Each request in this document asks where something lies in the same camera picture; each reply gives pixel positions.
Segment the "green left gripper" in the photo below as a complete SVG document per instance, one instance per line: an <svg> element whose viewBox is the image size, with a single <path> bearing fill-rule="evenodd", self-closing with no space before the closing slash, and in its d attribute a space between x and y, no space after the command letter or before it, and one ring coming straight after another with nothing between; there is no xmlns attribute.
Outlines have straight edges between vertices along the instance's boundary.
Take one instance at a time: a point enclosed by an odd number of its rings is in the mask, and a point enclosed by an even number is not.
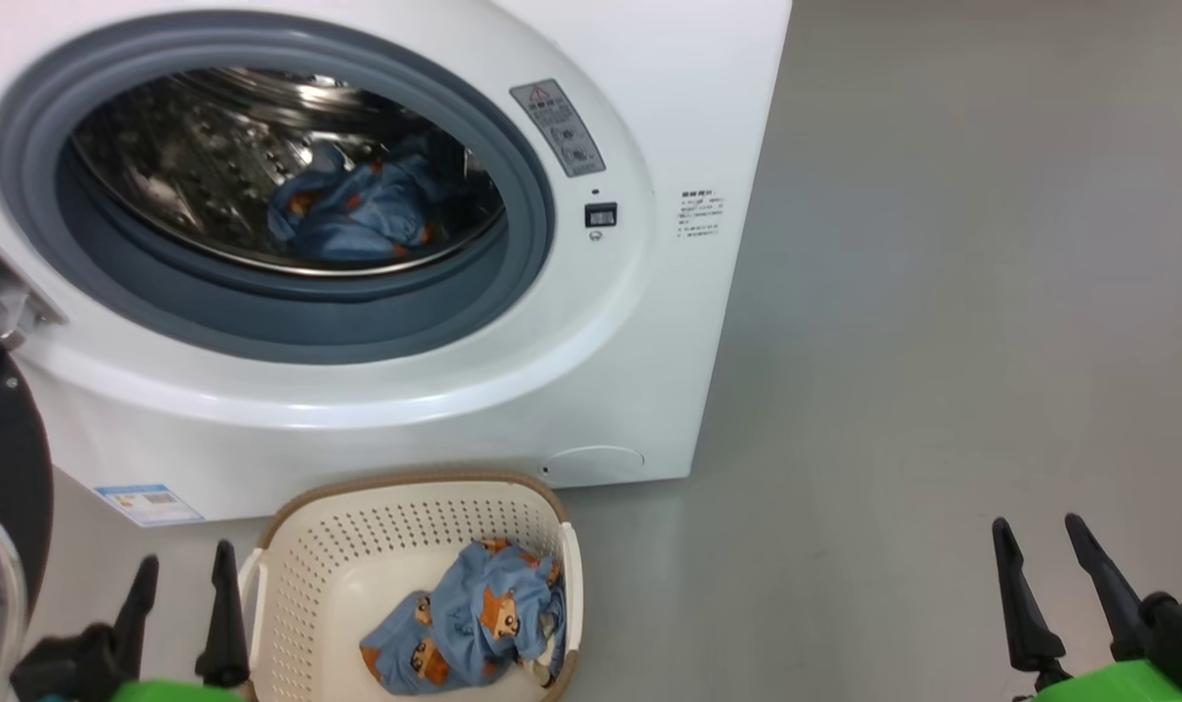
<svg viewBox="0 0 1182 702"><path fill-rule="evenodd" d="M243 626L242 596L233 542L221 539L212 568L214 604L204 650L195 662L202 684L139 680L148 616L157 596L158 555L141 560L131 587L113 620L111 656L124 683L108 702L251 702L234 689L251 680L251 650Z"/></svg>

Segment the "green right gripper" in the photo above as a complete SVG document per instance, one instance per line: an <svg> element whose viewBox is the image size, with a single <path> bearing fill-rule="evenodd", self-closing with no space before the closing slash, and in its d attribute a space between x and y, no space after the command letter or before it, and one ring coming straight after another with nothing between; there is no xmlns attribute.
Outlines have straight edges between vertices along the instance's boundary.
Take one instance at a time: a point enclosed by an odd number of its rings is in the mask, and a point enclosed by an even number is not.
<svg viewBox="0 0 1182 702"><path fill-rule="evenodd" d="M1047 685L1031 702L1182 702L1182 687L1145 661L1150 631L1139 617L1141 600L1087 524L1065 515L1074 555L1093 581L1112 639L1113 665ZM992 524L1009 667L1022 674L1064 676L1065 646L1047 628L1022 570L1022 552L1005 516Z"/></svg>

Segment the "black round washer door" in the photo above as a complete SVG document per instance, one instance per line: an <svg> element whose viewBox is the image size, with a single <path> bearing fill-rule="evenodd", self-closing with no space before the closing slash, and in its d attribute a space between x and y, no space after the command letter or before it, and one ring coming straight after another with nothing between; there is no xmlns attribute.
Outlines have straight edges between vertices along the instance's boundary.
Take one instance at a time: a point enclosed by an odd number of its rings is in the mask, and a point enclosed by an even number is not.
<svg viewBox="0 0 1182 702"><path fill-rule="evenodd" d="M9 675L41 596L53 501L46 428L0 338L0 702L12 702Z"/></svg>

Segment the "blue garment orange print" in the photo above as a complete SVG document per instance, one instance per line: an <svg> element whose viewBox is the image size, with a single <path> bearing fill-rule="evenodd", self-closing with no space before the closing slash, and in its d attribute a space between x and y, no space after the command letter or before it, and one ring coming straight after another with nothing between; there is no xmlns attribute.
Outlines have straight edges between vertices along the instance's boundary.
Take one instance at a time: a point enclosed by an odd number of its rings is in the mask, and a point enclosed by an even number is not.
<svg viewBox="0 0 1182 702"><path fill-rule="evenodd" d="M439 206L452 195L422 150L348 163L340 148L318 139L309 165L271 194L267 230L291 256L333 265L387 261L431 243Z"/></svg>
<svg viewBox="0 0 1182 702"><path fill-rule="evenodd" d="M488 687L511 668L550 688L566 654L563 565L509 539L478 539L434 589L405 594L358 649L394 696Z"/></svg>

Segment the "cream perforated laundry basket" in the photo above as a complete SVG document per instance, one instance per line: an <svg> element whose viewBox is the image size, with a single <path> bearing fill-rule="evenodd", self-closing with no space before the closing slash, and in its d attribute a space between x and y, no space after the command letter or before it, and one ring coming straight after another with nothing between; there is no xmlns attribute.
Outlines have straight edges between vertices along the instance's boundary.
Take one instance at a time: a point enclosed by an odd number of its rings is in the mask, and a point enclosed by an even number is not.
<svg viewBox="0 0 1182 702"><path fill-rule="evenodd" d="M431 590L465 545L506 538L563 570L569 628L550 687L517 665L502 680L435 696L394 696L361 641L405 594ZM585 628L582 548L541 480L462 466L324 486L277 512L238 576L254 594L249 702L566 702Z"/></svg>

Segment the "grey rubber door gasket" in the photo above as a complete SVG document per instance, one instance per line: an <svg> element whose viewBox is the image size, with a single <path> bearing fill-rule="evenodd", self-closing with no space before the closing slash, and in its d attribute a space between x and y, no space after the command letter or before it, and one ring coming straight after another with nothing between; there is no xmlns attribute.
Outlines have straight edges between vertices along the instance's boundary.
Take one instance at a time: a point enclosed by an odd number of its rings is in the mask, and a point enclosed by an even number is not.
<svg viewBox="0 0 1182 702"><path fill-rule="evenodd" d="M154 230L100 191L69 139L115 95L217 67L327 74L413 108L488 169L504 227L398 274L327 279L239 265ZM37 50L1 93L0 195L43 261L92 303L147 332L254 363L345 366L450 345L530 292L556 235L540 155L481 90L353 26L242 9L116 19Z"/></svg>

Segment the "white front-load washing machine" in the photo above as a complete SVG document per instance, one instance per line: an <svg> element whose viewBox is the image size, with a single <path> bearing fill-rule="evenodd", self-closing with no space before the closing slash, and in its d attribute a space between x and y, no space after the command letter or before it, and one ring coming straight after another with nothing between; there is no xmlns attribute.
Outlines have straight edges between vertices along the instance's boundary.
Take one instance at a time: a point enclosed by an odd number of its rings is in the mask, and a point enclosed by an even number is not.
<svg viewBox="0 0 1182 702"><path fill-rule="evenodd" d="M353 26L449 69L540 155L554 243L519 303L450 345L345 366L254 363L92 303L0 195L0 256L66 319L17 351L63 474L92 492L165 485L210 524L413 468L538 479L545 459L582 446L639 451L636 483L690 473L792 0L0 0L0 99L64 37L200 9ZM548 77L604 173L567 177L509 95ZM619 223L586 228L587 203L617 203Z"/></svg>

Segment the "blue energy label sticker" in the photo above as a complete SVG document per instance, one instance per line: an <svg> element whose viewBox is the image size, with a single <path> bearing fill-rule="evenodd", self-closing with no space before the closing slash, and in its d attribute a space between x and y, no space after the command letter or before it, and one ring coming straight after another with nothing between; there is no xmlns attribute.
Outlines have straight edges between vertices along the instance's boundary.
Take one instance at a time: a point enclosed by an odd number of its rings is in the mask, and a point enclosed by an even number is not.
<svg viewBox="0 0 1182 702"><path fill-rule="evenodd" d="M165 485L100 486L97 498L139 527L203 524L204 516Z"/></svg>

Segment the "round filter cover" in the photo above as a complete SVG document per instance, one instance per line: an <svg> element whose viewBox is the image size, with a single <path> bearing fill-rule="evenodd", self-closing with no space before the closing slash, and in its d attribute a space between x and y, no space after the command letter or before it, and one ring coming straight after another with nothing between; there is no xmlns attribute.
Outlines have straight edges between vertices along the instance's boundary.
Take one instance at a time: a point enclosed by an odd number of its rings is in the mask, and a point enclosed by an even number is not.
<svg viewBox="0 0 1182 702"><path fill-rule="evenodd" d="M636 483L645 459L622 446L582 446L556 453L535 475L551 488Z"/></svg>

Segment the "steel washer drum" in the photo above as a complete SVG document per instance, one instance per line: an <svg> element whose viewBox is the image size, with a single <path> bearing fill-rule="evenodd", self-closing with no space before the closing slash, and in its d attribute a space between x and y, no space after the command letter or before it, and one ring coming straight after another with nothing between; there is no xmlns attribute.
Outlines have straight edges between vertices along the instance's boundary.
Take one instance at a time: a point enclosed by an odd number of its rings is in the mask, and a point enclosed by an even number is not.
<svg viewBox="0 0 1182 702"><path fill-rule="evenodd" d="M453 187L431 243L387 261L291 256L271 238L267 201L301 173L314 141L364 163L422 150ZM401 103L327 74L217 67L165 74L93 108L69 139L122 208L189 248L298 277L398 274L470 249L506 221L504 199L469 147Z"/></svg>

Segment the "grey warning sticker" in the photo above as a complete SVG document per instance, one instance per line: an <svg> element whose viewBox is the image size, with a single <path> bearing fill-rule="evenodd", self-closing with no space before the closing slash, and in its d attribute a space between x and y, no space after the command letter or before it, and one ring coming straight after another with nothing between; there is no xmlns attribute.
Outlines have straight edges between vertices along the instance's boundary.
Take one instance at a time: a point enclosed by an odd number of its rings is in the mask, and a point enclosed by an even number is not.
<svg viewBox="0 0 1182 702"><path fill-rule="evenodd" d="M559 82L548 77L511 87L509 95L543 134L567 177L590 176L608 169L600 148Z"/></svg>

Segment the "metal door hinge bracket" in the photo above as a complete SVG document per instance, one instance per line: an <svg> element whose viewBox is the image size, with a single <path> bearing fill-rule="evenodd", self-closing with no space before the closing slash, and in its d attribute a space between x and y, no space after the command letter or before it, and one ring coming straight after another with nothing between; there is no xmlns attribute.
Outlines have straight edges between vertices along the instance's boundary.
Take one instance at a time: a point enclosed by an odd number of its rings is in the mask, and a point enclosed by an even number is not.
<svg viewBox="0 0 1182 702"><path fill-rule="evenodd" d="M18 347L39 326L64 325L65 316L0 256L0 339Z"/></svg>

